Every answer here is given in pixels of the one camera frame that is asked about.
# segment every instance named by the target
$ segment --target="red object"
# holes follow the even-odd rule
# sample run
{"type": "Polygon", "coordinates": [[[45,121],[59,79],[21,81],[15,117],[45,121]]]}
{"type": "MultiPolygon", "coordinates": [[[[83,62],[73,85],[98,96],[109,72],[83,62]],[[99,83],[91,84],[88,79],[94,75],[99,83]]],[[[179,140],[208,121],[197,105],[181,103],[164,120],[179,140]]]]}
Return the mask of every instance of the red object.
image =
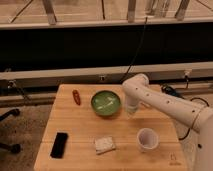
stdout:
{"type": "Polygon", "coordinates": [[[73,98],[75,100],[75,103],[77,105],[81,105],[81,99],[80,99],[80,95],[79,95],[78,91],[77,90],[73,90],[72,94],[73,94],[73,98]]]}

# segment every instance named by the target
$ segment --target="black wall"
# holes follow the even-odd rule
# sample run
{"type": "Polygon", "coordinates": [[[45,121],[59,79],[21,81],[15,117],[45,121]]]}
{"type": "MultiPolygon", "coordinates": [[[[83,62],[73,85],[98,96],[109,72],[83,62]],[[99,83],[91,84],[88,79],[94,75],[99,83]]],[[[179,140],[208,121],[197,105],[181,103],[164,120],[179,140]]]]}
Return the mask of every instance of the black wall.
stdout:
{"type": "MultiPolygon", "coordinates": [[[[144,26],[0,31],[0,70],[129,65],[144,26]]],[[[213,61],[213,23],[147,25],[135,65],[213,61]]]]}

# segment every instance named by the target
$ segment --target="white paper cup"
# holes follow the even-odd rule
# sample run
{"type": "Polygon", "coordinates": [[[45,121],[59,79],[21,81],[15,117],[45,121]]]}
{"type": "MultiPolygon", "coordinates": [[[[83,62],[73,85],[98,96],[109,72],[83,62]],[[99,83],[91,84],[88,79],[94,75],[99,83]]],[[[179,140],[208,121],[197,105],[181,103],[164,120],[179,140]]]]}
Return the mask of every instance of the white paper cup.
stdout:
{"type": "Polygon", "coordinates": [[[142,152],[153,150],[159,143],[158,134],[150,128],[143,128],[137,134],[137,142],[142,152]]]}

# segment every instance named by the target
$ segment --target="wooden tabletop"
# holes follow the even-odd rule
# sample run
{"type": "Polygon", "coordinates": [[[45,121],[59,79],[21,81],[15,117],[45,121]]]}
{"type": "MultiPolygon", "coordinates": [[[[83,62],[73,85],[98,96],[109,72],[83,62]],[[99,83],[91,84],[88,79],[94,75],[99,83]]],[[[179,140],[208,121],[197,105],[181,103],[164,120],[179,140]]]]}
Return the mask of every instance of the wooden tabletop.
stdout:
{"type": "MultiPolygon", "coordinates": [[[[157,85],[151,88],[160,90],[157,85]]],[[[173,123],[165,114],[141,105],[133,117],[123,107],[111,118],[97,116],[91,108],[92,96],[100,90],[111,90],[124,102],[120,85],[65,84],[58,93],[41,142],[34,169],[58,171],[187,171],[185,158],[173,123]],[[81,105],[72,91],[80,92],[81,105]],[[141,153],[137,132],[144,127],[154,129],[160,139],[157,149],[141,153]],[[50,157],[57,132],[69,135],[63,159],[50,157]],[[96,155],[94,140],[112,136],[116,150],[96,155]]]]}

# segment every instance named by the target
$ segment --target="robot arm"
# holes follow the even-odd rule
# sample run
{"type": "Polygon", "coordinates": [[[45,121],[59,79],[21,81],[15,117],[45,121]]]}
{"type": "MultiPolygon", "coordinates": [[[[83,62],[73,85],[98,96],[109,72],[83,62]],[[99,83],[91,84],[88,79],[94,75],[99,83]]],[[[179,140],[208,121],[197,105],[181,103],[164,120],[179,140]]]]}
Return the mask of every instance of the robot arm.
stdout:
{"type": "Polygon", "coordinates": [[[200,136],[194,170],[212,171],[213,109],[151,90],[148,84],[149,80],[144,74],[138,74],[122,84],[127,112],[134,113],[142,101],[195,130],[200,136]]]}

